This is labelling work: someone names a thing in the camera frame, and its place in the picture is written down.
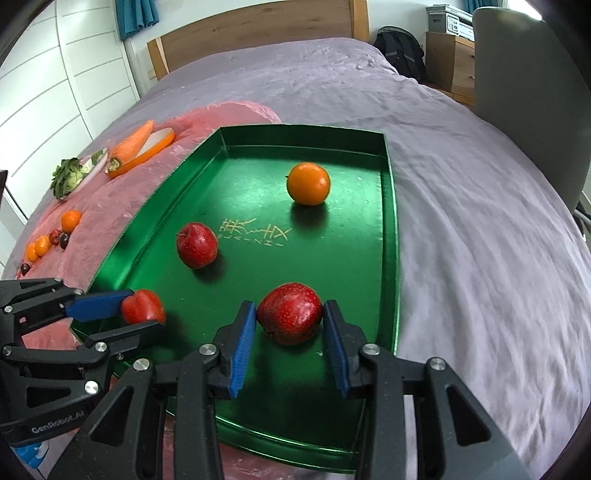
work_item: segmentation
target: bed post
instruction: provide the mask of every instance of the bed post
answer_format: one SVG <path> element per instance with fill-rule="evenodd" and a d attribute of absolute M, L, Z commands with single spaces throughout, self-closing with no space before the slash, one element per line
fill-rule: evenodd
<path fill-rule="evenodd" d="M 162 39 L 160 37 L 156 37 L 148 42 L 148 52 L 150 54 L 150 59 L 152 60 L 152 66 L 154 67 L 156 78 L 160 80 L 169 73 L 166 56 L 164 55 L 164 49 L 162 48 Z"/>
<path fill-rule="evenodd" d="M 369 17 L 366 0 L 349 0 L 351 36 L 369 43 Z"/>

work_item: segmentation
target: wooden headboard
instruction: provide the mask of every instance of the wooden headboard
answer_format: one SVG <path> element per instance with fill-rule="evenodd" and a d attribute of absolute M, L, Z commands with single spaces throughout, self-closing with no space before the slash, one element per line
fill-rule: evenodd
<path fill-rule="evenodd" d="M 213 53 L 330 37 L 369 41 L 366 0 L 283 0 L 238 8 L 155 38 L 148 51 L 160 80 Z"/>

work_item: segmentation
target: blue gripper pad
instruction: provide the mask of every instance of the blue gripper pad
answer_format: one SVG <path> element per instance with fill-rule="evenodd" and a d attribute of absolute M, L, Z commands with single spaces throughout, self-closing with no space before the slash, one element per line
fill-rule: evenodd
<path fill-rule="evenodd" d="M 324 310 L 324 338 L 329 350 L 330 364 L 337 388 L 341 391 L 344 398 L 347 398 L 351 384 L 349 381 L 349 362 L 343 347 L 335 314 L 330 308 L 330 303 L 326 302 Z"/>
<path fill-rule="evenodd" d="M 121 302 L 133 294 L 133 290 L 118 290 L 82 295 L 68 302 L 66 316 L 80 323 L 114 317 L 121 313 Z"/>
<path fill-rule="evenodd" d="M 242 330 L 236 342 L 236 348 L 230 361 L 230 381 L 228 391 L 232 398 L 238 396 L 238 392 L 244 385 L 246 378 L 246 369 L 248 368 L 248 359 L 251 356 L 252 344 L 255 339 L 256 314 L 255 305 L 250 302 L 248 310 L 245 312 Z"/>

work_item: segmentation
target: gray chair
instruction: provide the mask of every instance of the gray chair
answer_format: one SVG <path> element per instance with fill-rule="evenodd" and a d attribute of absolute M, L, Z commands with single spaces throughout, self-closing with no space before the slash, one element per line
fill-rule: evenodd
<path fill-rule="evenodd" d="M 531 159 L 574 211 L 591 160 L 591 92 L 544 22 L 479 8 L 475 113 Z"/>

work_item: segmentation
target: gray bedspread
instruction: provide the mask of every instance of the gray bedspread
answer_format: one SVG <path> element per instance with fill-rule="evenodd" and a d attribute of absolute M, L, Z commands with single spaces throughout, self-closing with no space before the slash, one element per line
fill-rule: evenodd
<path fill-rule="evenodd" d="M 198 60 L 101 138 L 226 100 L 262 103 L 284 123 L 386 134 L 401 238 L 398 353 L 445 358 L 539 478 L 591 398 L 591 257 L 543 175 L 467 108 L 344 38 Z"/>

